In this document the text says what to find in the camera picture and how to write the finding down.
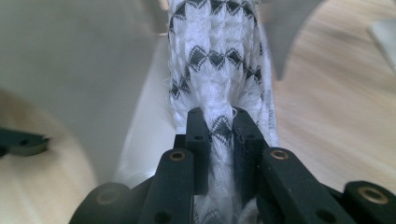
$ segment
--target light wood surface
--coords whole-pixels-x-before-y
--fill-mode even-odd
[[[324,2],[274,83],[282,147],[336,189],[367,180],[396,193],[396,76],[367,32],[395,17],[390,0]]]
[[[0,223],[67,223],[97,186],[76,137],[52,115],[2,91],[0,126],[51,138],[41,154],[0,159]]]

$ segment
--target patterned cloth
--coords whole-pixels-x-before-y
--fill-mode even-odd
[[[209,192],[195,197],[197,224],[236,223],[244,213],[233,182],[233,111],[245,109],[277,146],[271,62],[253,0],[169,2],[170,103],[177,133],[200,106],[212,136]]]

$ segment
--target crumpled fabric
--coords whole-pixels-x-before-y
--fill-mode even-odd
[[[252,218],[241,214],[257,214],[245,211],[257,208],[243,208],[234,188],[233,106],[249,113],[269,146],[278,145],[270,52],[254,7],[253,0],[169,2],[169,101],[177,133],[186,132],[187,114],[199,106],[212,138],[209,192],[194,198],[197,224],[248,223]]]

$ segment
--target screw hole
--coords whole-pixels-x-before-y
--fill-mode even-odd
[[[326,223],[334,223],[337,220],[331,212],[322,209],[317,211],[317,216]]]
[[[101,204],[114,203],[119,198],[119,193],[115,189],[105,189],[97,197],[96,201]]]
[[[177,151],[170,155],[172,161],[182,161],[186,155],[183,152]]]
[[[289,158],[289,154],[281,151],[281,150],[274,150],[271,152],[271,156],[277,160],[287,160]]]
[[[20,141],[20,146],[26,146],[28,144],[29,144],[29,140],[27,140],[27,139],[23,139]]]
[[[165,224],[169,223],[169,221],[172,219],[172,216],[167,213],[167,212],[159,212],[155,214],[154,217],[154,222],[158,224]]]
[[[358,188],[358,192],[364,199],[372,203],[386,204],[389,202],[385,194],[372,187],[360,187]]]

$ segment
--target black zigzag pattern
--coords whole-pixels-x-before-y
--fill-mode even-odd
[[[225,224],[224,221],[221,220],[221,215],[217,209],[209,210],[201,223],[205,224]]]
[[[260,56],[262,56],[262,42],[260,42]]]
[[[225,116],[219,116],[215,119],[210,130],[211,135],[217,138],[222,144],[229,145],[232,137],[231,128],[228,125],[228,119]]]
[[[227,50],[225,54],[218,53],[214,50],[210,50],[209,53],[199,47],[195,46],[191,49],[188,59],[188,66],[191,67],[195,72],[201,69],[202,64],[209,60],[210,63],[218,70],[220,70],[225,64],[225,60],[231,62],[235,67],[239,67],[240,64],[245,66],[245,60],[239,54],[238,50],[232,48]]]
[[[169,21],[169,32],[174,32],[174,18],[178,18],[180,20],[186,20],[186,5],[189,4],[195,8],[202,8],[206,3],[210,2],[211,13],[217,15],[224,5],[227,8],[228,13],[234,16],[240,10],[244,11],[244,15],[250,19],[253,18],[254,24],[257,24],[256,17],[254,16],[253,10],[251,9],[250,3],[244,1],[239,4],[235,1],[220,1],[220,0],[185,0],[179,3],[176,7],[175,13],[172,15]]]
[[[257,66],[256,69],[252,69],[249,67],[249,69],[247,70],[247,79],[251,78],[252,76],[254,76],[254,80],[257,83],[260,83],[262,80],[262,68],[260,66]]]
[[[185,72],[179,81],[172,79],[172,89],[170,92],[175,99],[178,99],[181,92],[191,93],[188,82],[190,81],[190,70],[186,66]]]

